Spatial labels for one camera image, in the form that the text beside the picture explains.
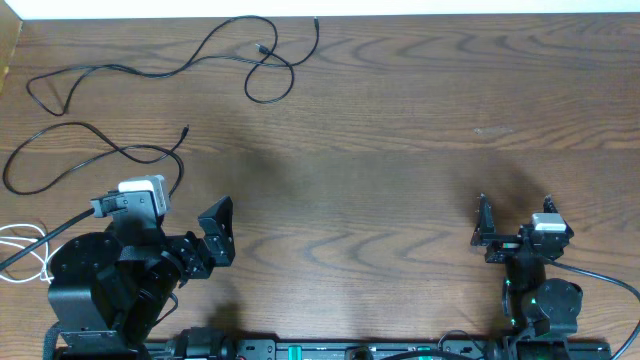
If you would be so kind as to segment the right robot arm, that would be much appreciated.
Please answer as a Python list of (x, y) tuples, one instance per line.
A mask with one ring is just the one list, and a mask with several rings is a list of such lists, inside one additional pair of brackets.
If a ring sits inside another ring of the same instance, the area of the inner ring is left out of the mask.
[(567, 338), (576, 333), (583, 291), (575, 283), (549, 278), (545, 266), (564, 254), (574, 232), (550, 196), (515, 235), (497, 232), (492, 207), (479, 196), (470, 244), (483, 247), (487, 263), (502, 264), (502, 308), (512, 330), (487, 343), (486, 359), (568, 359)]

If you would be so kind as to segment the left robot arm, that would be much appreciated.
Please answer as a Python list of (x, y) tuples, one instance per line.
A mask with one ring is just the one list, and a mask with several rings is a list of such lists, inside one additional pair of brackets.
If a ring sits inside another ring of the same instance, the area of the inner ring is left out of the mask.
[(144, 342), (175, 288), (232, 264), (233, 202), (224, 196), (199, 216), (203, 237), (166, 235), (149, 191), (111, 192), (91, 204), (112, 221), (72, 239), (51, 260), (48, 301), (57, 321), (46, 332), (43, 356), (147, 359)]

